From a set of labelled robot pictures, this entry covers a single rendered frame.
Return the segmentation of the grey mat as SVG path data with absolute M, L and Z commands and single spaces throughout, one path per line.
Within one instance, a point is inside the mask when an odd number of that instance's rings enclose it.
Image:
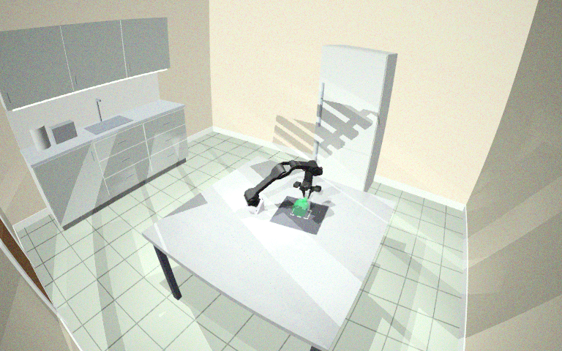
M 297 216 L 292 212 L 292 207 L 297 200 L 298 198 L 286 196 L 269 221 L 317 235 L 329 206 L 311 203 L 311 209 L 308 209 L 304 216 Z

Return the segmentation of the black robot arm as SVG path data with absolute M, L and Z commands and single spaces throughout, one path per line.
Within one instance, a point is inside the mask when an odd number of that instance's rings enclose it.
M 288 172 L 286 172 L 283 165 L 290 165 L 291 168 Z M 263 179 L 257 186 L 254 188 L 249 188 L 244 192 L 244 198 L 248 204 L 248 207 L 253 206 L 255 208 L 258 207 L 260 202 L 259 193 L 261 193 L 266 187 L 268 187 L 271 183 L 275 180 L 282 179 L 286 176 L 289 176 L 291 172 L 295 169 L 301 169 L 305 172 L 305 178 L 313 178 L 313 176 L 321 176 L 323 174 L 323 168 L 319 167 L 315 160 L 310 160 L 308 162 L 301 162 L 301 161 L 294 161 L 291 160 L 289 162 L 281 162 L 273 167 L 271 170 L 271 174 L 268 175 L 265 179 Z M 301 190 L 307 191 L 308 189 L 312 188 L 311 181 L 303 180 L 301 184 Z

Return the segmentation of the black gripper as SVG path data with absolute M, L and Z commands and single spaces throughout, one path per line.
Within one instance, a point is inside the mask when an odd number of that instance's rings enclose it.
M 304 177 L 304 179 L 306 179 L 306 181 L 309 181 L 309 180 L 310 180 L 310 181 L 311 181 L 311 184 L 312 184 L 313 178 L 305 178 L 305 177 Z M 301 182 L 296 181 L 296 182 L 293 184 L 293 187 L 294 187 L 294 188 L 298 188 L 299 186 L 300 186 L 299 189 L 301 190 Z M 301 190 L 301 191 L 302 191 L 303 197 L 305 197 L 305 190 Z M 312 186 L 312 188 L 311 188 L 311 190 L 310 190 L 310 193 L 309 193 L 308 199 L 310 198 L 310 195 L 312 194 L 312 192 L 320 192 L 320 191 L 321 191 L 321 186 L 318 186 L 318 185 Z

